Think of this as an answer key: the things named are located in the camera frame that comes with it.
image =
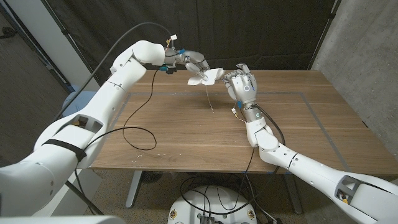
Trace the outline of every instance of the wire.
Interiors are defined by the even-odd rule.
[[[206,205],[206,198],[207,198],[207,196],[206,196],[206,192],[207,192],[207,189],[209,188],[209,185],[207,185],[207,187],[206,187],[206,190],[205,190],[205,201],[203,202],[203,209],[205,209],[205,205]],[[211,209],[210,209],[210,201],[209,201],[209,199],[207,198],[207,202],[209,203],[209,211],[211,211]]]
[[[101,212],[100,209],[97,208],[97,206],[95,206],[93,204],[93,202],[91,202],[86,195],[83,195],[69,180],[65,183],[65,185],[67,187],[69,187],[69,189],[71,191],[73,191],[73,193],[75,193],[77,196],[80,197],[80,199],[82,199],[82,201],[84,201],[89,207],[93,208],[93,210],[98,214],[98,215],[104,215],[104,213]]]
[[[76,169],[75,169],[75,176],[76,176],[77,184],[79,185],[79,188],[80,188],[80,192],[86,197],[86,194],[83,191],[83,187],[81,187],[80,178],[79,178],[79,175],[77,175],[77,170]],[[91,213],[93,215],[95,215],[95,213],[93,212],[93,209],[91,209],[90,205],[87,205],[87,206],[88,206],[88,209],[90,209]]]
[[[230,211],[230,212],[220,213],[220,212],[206,211],[206,210],[201,209],[201,208],[197,207],[196,205],[192,204],[191,202],[189,202],[189,201],[184,197],[184,195],[183,195],[183,193],[182,193],[182,186],[184,185],[184,183],[185,183],[186,181],[188,181],[188,180],[190,180],[190,179],[193,179],[193,178],[197,178],[197,177],[191,177],[191,178],[188,178],[187,180],[184,180],[184,181],[182,182],[181,186],[180,186],[180,194],[181,194],[181,197],[184,199],[185,202],[187,202],[189,205],[191,205],[192,207],[194,207],[195,209],[197,209],[197,210],[199,210],[199,211],[207,212],[207,213],[209,213],[209,214],[214,214],[214,215],[229,215],[229,214],[232,214],[232,213],[234,213],[234,212],[239,211],[240,209],[244,208],[246,205],[249,205],[249,204],[250,204],[252,201],[254,201],[258,196],[260,196],[260,195],[263,193],[263,191],[268,187],[269,183],[273,180],[273,178],[274,178],[275,174],[278,172],[278,170],[279,170],[279,166],[277,166],[277,167],[275,168],[275,170],[274,170],[274,171],[272,172],[272,174],[271,174],[271,178],[266,182],[266,184],[264,185],[264,188],[262,188],[261,191],[260,191],[256,196],[254,196],[252,199],[250,199],[250,200],[249,200],[248,202],[246,202],[244,205],[242,205],[242,206],[240,206],[239,208],[237,208],[237,209],[235,209],[235,210],[233,210],[233,211]]]
[[[239,199],[239,196],[241,195],[241,189],[242,189],[243,182],[244,182],[244,181],[243,181],[243,180],[244,180],[244,176],[247,174],[247,172],[248,172],[248,170],[249,170],[249,166],[250,166],[250,163],[251,163],[251,161],[252,161],[252,159],[253,159],[253,155],[254,155],[254,149],[255,149],[255,148],[253,148],[253,151],[252,151],[252,153],[251,153],[251,157],[250,157],[250,161],[249,161],[248,168],[246,168],[246,171],[245,171],[244,174],[243,174],[243,178],[242,178],[242,180],[241,180],[241,186],[240,186],[240,188],[239,188],[238,196],[236,197],[235,206],[234,206],[233,208],[225,208],[225,207],[224,207],[224,205],[223,205],[223,203],[222,203],[222,201],[221,201],[221,198],[220,198],[220,193],[218,192],[218,187],[217,187],[218,200],[220,200],[221,206],[222,206],[225,210],[227,210],[227,211],[234,210],[234,209],[236,208],[236,205],[238,204],[238,199]]]
[[[180,53],[178,53],[178,54],[173,54],[173,55],[165,55],[166,57],[173,57],[173,56],[176,56],[176,55],[179,55]]]
[[[278,130],[279,134],[280,134],[280,138],[282,139],[282,144],[284,146],[286,146],[286,142],[285,142],[285,137],[284,134],[282,133],[282,131],[280,130],[278,124],[276,124],[276,122],[271,118],[271,116],[269,116],[267,114],[266,111],[264,111],[258,104],[253,105],[255,108],[258,108],[268,119],[269,121],[275,126],[276,130]]]
[[[108,132],[106,132],[106,133],[104,133],[104,134],[98,136],[97,138],[95,138],[94,140],[92,140],[92,141],[84,148],[84,151],[88,148],[88,146],[90,146],[92,143],[94,143],[94,142],[95,142],[96,140],[98,140],[99,138],[101,138],[101,137],[103,137],[103,136],[105,136],[105,135],[107,135],[107,134],[109,134],[109,133],[112,133],[112,132],[115,132],[115,131],[120,131],[120,130],[125,130],[125,129],[140,129],[140,130],[143,130],[143,131],[148,132],[148,133],[151,134],[152,137],[154,138],[155,146],[156,146],[157,141],[156,141],[156,138],[155,138],[154,133],[152,133],[151,131],[149,131],[149,130],[147,130],[147,129],[145,129],[145,128],[140,128],[140,127],[131,126],[131,127],[117,128],[117,129],[114,129],[114,130],[112,130],[112,131],[108,131]]]
[[[57,115],[55,115],[53,121],[51,123],[53,123],[54,121],[58,120],[59,117],[62,115],[62,113],[69,107],[69,105],[72,103],[73,100],[76,99],[76,97],[83,91],[84,88],[86,88],[87,84],[90,82],[90,80],[94,77],[95,73],[98,71],[98,69],[100,68],[100,66],[104,63],[104,61],[106,60],[106,58],[108,58],[109,54],[112,52],[112,50],[116,47],[116,45],[123,39],[125,38],[125,36],[127,36],[131,31],[133,31],[134,29],[142,26],[142,25],[146,25],[146,24],[152,24],[155,26],[159,26],[161,28],[163,28],[164,30],[166,30],[169,35],[171,36],[172,33],[164,26],[157,24],[155,22],[141,22],[138,25],[135,25],[133,28],[127,30],[122,36],[119,37],[119,39],[112,45],[112,47],[110,48],[110,50],[106,53],[106,55],[103,57],[103,59],[100,61],[100,63],[97,65],[97,67],[94,69],[94,71],[91,73],[91,75],[87,78],[86,82],[83,84],[83,86],[80,87],[80,89],[74,94],[74,96],[68,101],[68,103],[66,103],[66,105],[57,113]]]
[[[154,137],[154,140],[155,140],[155,146],[154,146],[154,147],[152,147],[152,148],[150,148],[150,149],[143,149],[143,148],[139,148],[139,147],[136,147],[136,146],[134,146],[133,144],[131,144],[131,143],[127,140],[126,136],[124,135],[124,130],[127,129],[127,128],[126,128],[126,124],[127,124],[127,122],[130,120],[130,118],[131,118],[135,113],[137,113],[137,111],[138,111],[139,109],[141,109],[143,106],[145,106],[145,104],[147,104],[147,103],[149,102],[149,100],[152,98],[152,94],[154,93],[154,82],[155,82],[155,77],[156,77],[156,74],[157,74],[158,71],[159,71],[159,69],[157,69],[156,72],[154,73],[154,77],[153,77],[153,79],[152,79],[152,86],[151,86],[151,88],[150,88],[150,95],[149,95],[148,100],[147,100],[144,104],[142,104],[140,107],[138,107],[138,109],[136,109],[136,110],[130,115],[130,117],[126,120],[126,122],[124,123],[123,128],[122,128],[122,133],[123,133],[123,138],[124,138],[124,140],[126,140],[126,142],[127,142],[130,146],[132,146],[132,147],[134,147],[134,148],[136,148],[136,149],[138,149],[138,150],[148,151],[148,150],[154,149],[154,148],[156,147],[156,145],[157,145],[157,141],[156,141],[156,138],[155,138],[154,134],[153,134],[152,132],[150,132],[150,131],[144,129],[144,128],[139,128],[139,129],[142,129],[142,130],[145,130],[145,131],[149,132],[149,133]]]
[[[207,100],[209,101],[210,108],[211,108],[212,112],[214,113],[213,107],[211,106],[211,103],[210,103],[209,93],[207,92],[207,86],[206,85],[205,85],[205,88],[206,88]]]
[[[251,193],[252,193],[252,195],[253,195],[253,197],[254,197],[253,188],[252,188],[251,182],[250,182],[249,177],[248,177],[247,174],[246,174],[246,178],[247,178],[247,180],[248,180],[248,182],[249,182],[249,186],[250,186],[250,189],[251,189]],[[270,214],[268,214],[268,213],[257,203],[257,200],[254,200],[254,202],[255,202],[256,205],[260,208],[260,210],[263,212],[263,214],[266,216],[267,220],[268,220],[268,217],[270,217],[270,218],[272,218],[275,222],[277,222],[277,220],[276,220],[274,217],[272,217]]]

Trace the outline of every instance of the concrete wall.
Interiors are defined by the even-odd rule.
[[[312,70],[398,160],[398,1],[342,0]]]

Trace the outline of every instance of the table top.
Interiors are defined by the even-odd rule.
[[[146,75],[121,103],[111,128],[121,128],[150,95],[152,77]],[[318,71],[252,70],[257,103],[281,128],[286,146],[327,166],[371,175],[397,175],[398,163],[365,126],[330,82]],[[244,122],[231,112],[235,102],[224,83],[188,86],[186,70],[173,75],[158,72],[151,100],[127,123],[153,132],[157,146],[151,151],[131,147],[121,132],[108,136],[92,164],[94,169],[134,169],[190,172],[242,172],[252,154]],[[267,122],[275,136],[279,134]],[[125,130],[139,147],[151,148],[149,133]],[[249,172],[272,172],[255,150]]]

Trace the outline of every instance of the black power cord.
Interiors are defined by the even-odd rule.
[[[79,175],[77,174],[76,169],[75,169],[75,176],[76,176],[77,184],[79,185],[79,188],[80,188],[80,192],[86,197],[86,194],[83,191],[83,187],[81,187],[80,178],[79,178]],[[93,209],[89,205],[88,205],[88,209],[90,209],[91,214],[95,215],[95,213],[93,212]]]
[[[130,117],[127,119],[127,121],[128,121],[139,109],[141,109],[146,103],[148,103],[148,101],[149,101],[150,98],[152,97],[152,94],[153,94],[153,91],[154,91],[155,76],[156,76],[156,73],[157,73],[158,71],[159,71],[159,69],[156,70],[156,72],[155,72],[155,74],[154,74],[154,78],[152,79],[152,87],[151,87],[151,91],[150,91],[150,97],[148,98],[148,100],[147,100],[143,105],[141,105],[137,110],[135,110],[135,112],[133,112],[132,115],[130,115]],[[155,137],[155,135],[154,135],[152,132],[150,132],[149,130],[147,130],[147,129],[145,129],[145,128],[140,128],[140,127],[134,127],[134,126],[132,126],[132,127],[126,127],[127,121],[124,123],[123,128],[117,128],[117,129],[114,129],[114,130],[112,130],[112,131],[108,131],[108,132],[106,132],[106,133],[104,133],[104,134],[98,136],[98,137],[95,138],[94,140],[92,140],[92,141],[91,141],[90,143],[88,143],[87,146],[84,148],[84,151],[88,148],[88,146],[90,146],[91,144],[93,144],[93,143],[94,143],[96,140],[98,140],[99,138],[102,138],[103,136],[105,136],[105,135],[107,135],[107,134],[113,133],[113,132],[115,132],[115,131],[120,131],[120,130],[123,131],[123,137],[124,137],[124,139],[126,140],[126,142],[129,143],[132,147],[135,147],[135,146],[133,146],[133,145],[126,139],[126,137],[124,136],[124,130],[125,130],[125,129],[140,129],[140,130],[143,130],[143,131],[148,132],[148,133],[151,134],[152,137],[154,138],[154,141],[155,141],[155,146],[154,146],[154,147],[152,147],[152,148],[150,148],[150,149],[141,149],[141,148],[135,147],[136,149],[138,149],[138,150],[146,150],[146,151],[147,151],[147,150],[152,150],[152,149],[154,149],[154,148],[156,147],[156,145],[157,145],[156,137]],[[79,176],[77,175],[76,169],[75,169],[75,175],[76,175],[76,179],[77,179],[77,182],[78,182],[78,185],[79,185],[79,188],[80,188],[80,192],[76,192],[76,191],[74,191],[74,192],[77,193],[77,194],[80,194],[79,197],[82,198],[82,200],[83,200],[84,202],[87,203],[88,208],[90,209],[90,212],[91,212],[92,214],[94,214],[94,212],[93,212],[93,210],[94,210],[94,211],[96,211],[96,213],[97,213],[98,215],[103,215],[103,213],[93,204],[93,202],[91,202],[91,201],[86,197],[86,195],[85,195],[85,193],[84,193],[84,191],[83,191],[83,188],[81,187],[80,179],[79,179]]]
[[[233,210],[233,211],[230,211],[230,212],[220,213],[220,212],[206,211],[206,210],[204,210],[204,209],[202,209],[202,208],[199,208],[199,207],[197,207],[196,205],[192,204],[191,202],[189,202],[189,201],[184,197],[184,195],[183,195],[183,193],[182,193],[182,187],[183,187],[183,185],[184,185],[188,180],[191,180],[191,179],[194,179],[194,178],[197,178],[197,177],[191,177],[191,178],[188,178],[188,179],[184,180],[184,181],[182,182],[181,186],[180,186],[180,194],[181,194],[181,197],[184,199],[185,202],[187,202],[189,205],[191,205],[192,207],[194,207],[195,209],[197,209],[197,210],[199,210],[199,211],[206,212],[206,213],[209,213],[209,214],[214,214],[214,215],[229,215],[229,214],[232,214],[232,213],[234,213],[234,212],[239,211],[240,209],[244,208],[246,205],[249,205],[249,204],[250,204],[251,202],[253,202],[258,196],[260,196],[260,195],[263,193],[263,191],[268,187],[269,183],[273,180],[273,178],[274,178],[275,174],[278,172],[278,170],[279,170],[279,166],[276,167],[276,169],[272,172],[271,178],[266,182],[266,184],[264,185],[264,188],[261,189],[261,191],[260,191],[257,195],[255,195],[252,199],[250,199],[250,200],[249,200],[248,202],[246,202],[244,205],[242,205],[242,206],[240,206],[239,208],[237,208],[237,209],[235,209],[235,210]]]
[[[91,207],[98,215],[104,215],[100,209],[97,208],[97,206],[95,206],[93,204],[93,202],[91,202],[86,195],[83,195],[69,180],[65,183],[65,185],[67,187],[69,187],[69,189],[71,191],[73,191],[73,193],[75,193],[77,196],[80,197],[80,199],[82,199],[82,201],[84,201],[89,207]]]
[[[119,37],[119,39],[112,45],[112,47],[110,48],[110,50],[108,51],[108,53],[106,53],[106,55],[104,56],[104,58],[100,61],[100,63],[97,65],[97,67],[94,69],[94,71],[91,73],[90,77],[88,77],[88,79],[86,80],[86,82],[83,84],[82,87],[80,87],[80,89],[74,94],[74,96],[69,100],[69,102],[57,113],[57,115],[55,115],[53,121],[51,123],[53,123],[54,121],[58,120],[59,117],[61,117],[62,113],[69,107],[69,105],[72,103],[73,100],[76,99],[76,97],[83,91],[84,88],[86,88],[87,84],[90,82],[90,80],[94,77],[95,73],[98,71],[98,69],[100,68],[100,66],[104,63],[104,61],[108,58],[109,54],[112,52],[112,50],[116,47],[116,45],[123,39],[125,38],[125,36],[127,36],[130,32],[132,32],[133,30],[137,29],[138,27],[142,26],[142,25],[146,25],[146,24],[151,24],[151,25],[155,25],[158,27],[161,27],[162,29],[166,30],[167,33],[169,34],[169,36],[172,35],[172,33],[164,26],[157,24],[155,22],[141,22],[138,25],[135,25],[133,28],[127,30],[122,36]]]
[[[157,23],[155,23],[155,22],[142,22],[142,23],[140,23],[140,24],[134,26],[133,28],[129,29],[127,32],[125,32],[125,33],[113,44],[113,46],[112,46],[112,47],[110,48],[110,50],[106,53],[106,55],[104,56],[104,58],[102,59],[102,61],[100,61],[100,63],[97,65],[97,67],[96,67],[96,68],[94,69],[94,71],[91,73],[90,77],[86,80],[86,82],[83,84],[83,86],[80,87],[80,89],[74,94],[74,96],[69,100],[69,102],[68,102],[68,103],[58,112],[58,114],[54,117],[52,123],[53,123],[54,121],[56,121],[56,120],[59,119],[59,117],[60,117],[60,116],[62,115],[62,113],[69,107],[69,105],[72,103],[72,101],[75,100],[76,97],[83,91],[83,89],[87,86],[87,84],[90,82],[90,80],[94,77],[95,73],[98,71],[98,69],[100,68],[100,66],[104,63],[104,61],[106,60],[106,58],[108,58],[109,54],[112,52],[112,50],[115,48],[115,46],[116,46],[125,36],[127,36],[131,31],[133,31],[134,29],[138,28],[139,26],[142,26],[142,25],[145,25],[145,24],[152,24],[152,25],[155,25],[155,26],[159,26],[159,27],[163,28],[164,30],[166,30],[166,31],[169,33],[169,35],[171,36],[171,32],[170,32],[167,28],[165,28],[164,26],[162,26],[162,25],[160,25],[160,24],[157,24]],[[150,98],[152,97],[152,93],[153,93],[153,90],[154,90],[154,80],[155,80],[156,73],[157,73],[158,71],[159,71],[159,69],[156,70],[155,75],[154,75],[154,79],[152,80],[152,90],[151,90],[149,99],[148,99],[142,106],[140,106],[140,107],[129,117],[129,119],[130,119],[140,108],[142,108],[142,107],[150,100]],[[101,137],[103,137],[103,136],[105,136],[105,135],[107,135],[107,134],[109,134],[109,133],[112,133],[112,132],[114,132],[114,131],[119,131],[119,130],[122,130],[122,131],[123,131],[123,137],[124,137],[124,139],[126,140],[127,143],[129,143],[132,147],[134,147],[134,148],[136,148],[136,149],[140,149],[140,148],[138,148],[138,147],[136,147],[136,146],[133,146],[133,145],[126,139],[126,137],[125,137],[125,135],[124,135],[124,130],[125,130],[125,129],[141,129],[141,130],[147,131],[148,133],[150,133],[150,134],[152,135],[152,137],[154,137],[154,141],[155,141],[155,146],[154,146],[153,148],[151,148],[151,149],[154,149],[154,148],[156,147],[157,141],[156,141],[155,135],[154,135],[152,132],[150,132],[150,131],[148,131],[148,130],[146,130],[146,129],[144,129],[144,128],[140,128],[140,127],[126,127],[126,123],[124,123],[123,128],[118,128],[118,129],[115,129],[115,130],[112,130],[112,131],[108,131],[108,132],[106,132],[106,133],[104,133],[104,134],[98,136],[96,139],[92,140],[92,142],[90,142],[90,143],[84,148],[84,150],[86,150],[87,147],[88,147],[89,145],[91,145],[93,142],[95,142],[97,139],[99,139],[99,138],[101,138]],[[77,194],[77,196],[79,196],[79,197],[88,205],[88,207],[89,207],[90,211],[92,212],[92,214],[94,214],[94,212],[92,211],[92,209],[93,209],[98,215],[103,215],[103,213],[101,212],[101,210],[99,210],[99,209],[93,204],[93,202],[91,202],[91,201],[86,197],[86,195],[84,194],[84,191],[83,191],[83,189],[82,189],[82,187],[81,187],[81,184],[80,184],[80,179],[79,179],[79,177],[78,177],[78,175],[77,175],[77,173],[76,173],[76,169],[75,169],[75,174],[76,174],[76,179],[77,179],[77,181],[78,181],[78,184],[79,184],[79,187],[80,187],[81,192],[80,192],[71,182],[69,182],[69,181],[67,181],[67,182],[65,183],[65,185],[67,185],[74,193]]]
[[[247,172],[248,172],[248,170],[249,170],[250,163],[251,163],[251,161],[252,161],[252,159],[253,159],[254,150],[255,150],[255,148],[253,148],[253,151],[252,151],[252,153],[251,153],[251,157],[250,157],[250,161],[249,161],[249,164],[248,164],[248,168],[246,168],[246,171],[245,171],[244,174],[243,174],[243,178],[241,179],[241,186],[239,187],[238,196],[236,197],[235,206],[234,206],[233,208],[226,208],[226,207],[224,207],[224,205],[223,205],[223,203],[222,203],[222,201],[221,201],[221,198],[220,198],[220,193],[218,192],[218,187],[217,187],[218,200],[220,200],[221,206],[222,206],[225,210],[227,210],[227,211],[234,210],[234,209],[236,208],[236,205],[238,204],[238,199],[239,199],[239,196],[240,196],[240,194],[241,194],[241,189],[242,189],[242,186],[243,186],[244,178],[245,178],[245,175],[247,174]]]
[[[158,71],[159,71],[159,69],[156,70],[156,72],[154,73],[154,77],[153,77],[153,79],[152,79],[152,86],[151,86],[151,88],[150,88],[150,95],[149,95],[148,100],[147,100],[144,104],[142,104],[140,107],[138,107],[138,109],[136,109],[136,110],[130,115],[130,117],[128,117],[128,119],[126,120],[126,122],[124,122],[124,125],[123,125],[123,128],[122,128],[122,133],[123,133],[123,138],[124,138],[124,140],[126,140],[126,142],[127,142],[130,146],[132,146],[132,147],[134,147],[134,148],[136,148],[136,149],[138,149],[138,150],[148,151],[148,150],[154,149],[154,148],[156,147],[156,145],[157,145],[157,141],[156,141],[156,138],[155,138],[154,134],[152,134],[150,131],[148,131],[148,130],[146,130],[146,129],[144,129],[144,128],[139,128],[139,129],[143,129],[143,130],[145,130],[145,131],[151,133],[151,135],[154,137],[154,140],[155,140],[155,145],[154,145],[154,147],[149,148],[149,149],[143,149],[143,148],[139,148],[139,147],[136,147],[136,146],[134,146],[133,144],[131,144],[131,143],[127,140],[126,136],[124,135],[124,130],[127,129],[127,128],[126,128],[126,124],[127,124],[127,122],[130,120],[130,118],[131,118],[135,113],[137,113],[138,110],[140,110],[143,106],[145,106],[145,105],[149,102],[149,100],[152,98],[152,94],[154,93],[154,82],[155,82],[155,77],[156,77],[156,74],[157,74]]]
[[[267,112],[266,112],[265,110],[263,110],[258,104],[253,105],[253,107],[258,108],[258,109],[269,119],[269,121],[275,126],[276,130],[278,130],[278,132],[279,132],[279,134],[280,134],[280,138],[281,138],[281,140],[282,140],[281,143],[282,143],[284,146],[286,146],[284,134],[283,134],[283,132],[280,130],[278,124],[276,124],[276,122],[271,118],[271,116],[269,116],[269,115],[267,114]]]
[[[278,132],[279,132],[279,134],[280,134],[280,137],[281,137],[282,144],[283,144],[283,145],[286,145],[284,134],[283,134],[282,130],[280,130],[280,128],[279,128],[279,126],[277,125],[277,123],[276,123],[276,122],[271,118],[271,116],[269,116],[268,113],[266,113],[258,104],[255,104],[254,107],[258,108],[258,109],[270,120],[270,122],[271,122],[271,123],[275,126],[275,128],[278,130]],[[186,180],[184,180],[184,181],[182,182],[182,184],[181,184],[181,186],[180,186],[180,194],[181,194],[181,197],[184,199],[185,202],[187,202],[189,205],[191,205],[192,207],[194,207],[195,209],[197,209],[197,210],[199,210],[199,211],[207,212],[207,213],[209,213],[209,214],[214,214],[214,215],[229,215],[229,214],[232,214],[232,213],[234,213],[234,212],[239,211],[240,209],[244,208],[246,205],[249,205],[249,204],[250,204],[251,202],[253,202],[253,201],[256,202],[256,198],[258,198],[258,196],[260,196],[260,195],[263,193],[263,191],[267,188],[267,186],[268,186],[269,183],[273,180],[273,178],[274,178],[274,176],[276,175],[276,173],[278,172],[278,170],[279,170],[279,166],[277,166],[277,167],[275,168],[275,170],[274,170],[274,171],[272,172],[272,174],[271,174],[270,179],[266,182],[266,184],[264,185],[264,187],[260,190],[260,192],[259,192],[258,194],[253,195],[253,198],[250,199],[247,203],[245,203],[245,204],[242,205],[241,207],[239,207],[239,208],[237,208],[237,209],[234,209],[234,210],[232,210],[232,211],[230,211],[230,212],[219,213],[219,212],[206,211],[206,210],[201,209],[201,208],[195,206],[194,204],[190,203],[190,202],[184,197],[184,195],[183,195],[183,193],[182,193],[182,187],[183,187],[184,183],[185,183],[186,181],[188,181],[188,180],[190,180],[190,179],[194,179],[194,178],[196,178],[196,177],[188,178],[188,179],[186,179]]]

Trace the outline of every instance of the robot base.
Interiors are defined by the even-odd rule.
[[[202,194],[196,192],[201,192],[205,194],[210,202],[203,196]],[[226,213],[232,211],[236,203],[236,198],[238,197],[238,193],[233,190],[227,189],[225,187],[219,186],[201,186],[197,187],[194,190],[190,190],[184,194],[184,197],[192,204],[199,208],[204,208],[204,210],[208,210],[211,212],[218,213]],[[248,201],[242,196],[239,195],[238,203],[235,208],[239,208],[243,206]],[[233,223],[233,224],[257,224],[256,214],[254,213],[254,209],[251,204],[246,205],[244,208],[240,209],[237,212],[234,212],[229,215],[211,215],[210,217],[214,217],[214,220],[210,220],[208,213],[205,213],[203,216],[203,212],[195,209],[190,206],[182,197],[178,198],[174,204],[172,205],[169,213],[168,224],[188,224],[188,223]]]

